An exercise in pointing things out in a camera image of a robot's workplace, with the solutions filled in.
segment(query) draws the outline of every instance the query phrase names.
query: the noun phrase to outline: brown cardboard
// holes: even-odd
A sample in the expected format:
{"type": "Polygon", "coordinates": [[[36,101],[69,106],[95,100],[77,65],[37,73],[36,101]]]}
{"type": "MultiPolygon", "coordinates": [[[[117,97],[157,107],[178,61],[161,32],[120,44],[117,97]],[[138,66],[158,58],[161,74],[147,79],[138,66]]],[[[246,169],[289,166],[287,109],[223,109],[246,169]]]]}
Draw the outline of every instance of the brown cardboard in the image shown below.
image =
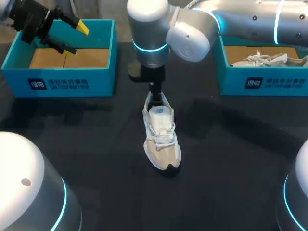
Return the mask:
{"type": "Polygon", "coordinates": [[[52,48],[36,48],[29,69],[63,68],[66,55],[52,48]]]}
{"type": "Polygon", "coordinates": [[[294,47],[263,47],[263,53],[269,56],[283,53],[287,54],[289,58],[299,59],[294,47]]]}
{"type": "Polygon", "coordinates": [[[67,55],[64,68],[106,68],[108,49],[78,49],[76,55],[67,55]]]}
{"type": "Polygon", "coordinates": [[[298,54],[294,47],[245,47],[245,46],[225,46],[228,64],[232,65],[235,62],[242,61],[248,56],[256,55],[257,51],[261,55],[274,56],[280,53],[286,53],[289,58],[298,59],[298,54]]]}

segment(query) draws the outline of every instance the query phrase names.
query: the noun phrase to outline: gray floor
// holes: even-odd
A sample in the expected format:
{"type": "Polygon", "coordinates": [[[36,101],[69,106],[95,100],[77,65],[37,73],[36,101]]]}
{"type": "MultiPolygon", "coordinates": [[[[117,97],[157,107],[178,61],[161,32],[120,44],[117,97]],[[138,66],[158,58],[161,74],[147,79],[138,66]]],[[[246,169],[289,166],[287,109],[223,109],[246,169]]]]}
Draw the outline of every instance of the gray floor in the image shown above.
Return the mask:
{"type": "MultiPolygon", "coordinates": [[[[74,3],[78,17],[82,19],[115,19],[118,41],[131,41],[128,25],[127,0],[36,0],[48,8],[60,5],[65,12],[73,14],[71,2],[74,3]]],[[[170,4],[184,7],[191,0],[170,0],[170,4]]],[[[0,43],[12,42],[16,32],[11,28],[0,26],[0,43]]]]}

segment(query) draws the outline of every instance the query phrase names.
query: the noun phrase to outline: shoe laces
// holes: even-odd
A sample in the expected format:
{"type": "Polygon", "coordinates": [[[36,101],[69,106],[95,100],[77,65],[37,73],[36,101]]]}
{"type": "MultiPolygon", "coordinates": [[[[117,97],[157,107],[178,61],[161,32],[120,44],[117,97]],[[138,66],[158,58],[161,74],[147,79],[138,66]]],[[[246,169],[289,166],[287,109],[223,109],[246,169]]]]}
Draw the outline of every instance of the shoe laces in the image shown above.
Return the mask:
{"type": "Polygon", "coordinates": [[[157,150],[159,150],[162,147],[168,147],[168,146],[174,145],[174,143],[175,143],[174,130],[175,130],[175,123],[174,122],[172,123],[171,131],[167,134],[164,134],[164,135],[157,134],[153,130],[152,126],[150,125],[151,136],[155,141],[155,146],[156,146],[157,150]]]}
{"type": "Polygon", "coordinates": [[[243,61],[255,61],[258,64],[264,63],[270,65],[270,62],[267,60],[268,58],[270,58],[270,56],[260,55],[260,52],[257,51],[256,55],[248,56],[246,59],[243,59],[243,61]]]}

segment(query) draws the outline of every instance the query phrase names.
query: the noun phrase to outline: white shoe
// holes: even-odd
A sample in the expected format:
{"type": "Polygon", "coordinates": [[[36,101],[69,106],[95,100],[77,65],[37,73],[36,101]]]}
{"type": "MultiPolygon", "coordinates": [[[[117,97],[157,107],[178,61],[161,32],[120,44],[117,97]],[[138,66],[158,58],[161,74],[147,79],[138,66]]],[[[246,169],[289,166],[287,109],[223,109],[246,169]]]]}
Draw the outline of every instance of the white shoe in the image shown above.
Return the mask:
{"type": "Polygon", "coordinates": [[[308,56],[304,57],[303,59],[292,59],[288,58],[286,62],[273,62],[271,63],[272,66],[291,66],[291,67],[307,67],[308,66],[308,56]]]}
{"type": "Polygon", "coordinates": [[[177,170],[181,162],[181,150],[175,134],[174,111],[163,93],[163,106],[152,107],[148,111],[152,94],[149,92],[143,109],[146,130],[144,150],[155,168],[161,171],[177,170]]]}
{"type": "Polygon", "coordinates": [[[277,54],[272,57],[269,55],[260,55],[258,51],[256,55],[248,56],[242,61],[236,62],[231,66],[235,67],[262,67],[272,66],[273,63],[285,63],[288,60],[287,54],[277,54]]]}

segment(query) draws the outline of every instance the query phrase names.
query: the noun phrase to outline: shoe tongue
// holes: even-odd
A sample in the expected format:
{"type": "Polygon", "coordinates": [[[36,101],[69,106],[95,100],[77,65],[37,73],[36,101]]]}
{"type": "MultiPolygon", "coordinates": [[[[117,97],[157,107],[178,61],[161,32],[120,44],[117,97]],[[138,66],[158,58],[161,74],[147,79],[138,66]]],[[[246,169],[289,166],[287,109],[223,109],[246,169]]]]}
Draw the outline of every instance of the shoe tongue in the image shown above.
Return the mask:
{"type": "Polygon", "coordinates": [[[166,135],[172,128],[172,112],[165,106],[152,107],[149,110],[152,128],[158,135],[166,135]]]}

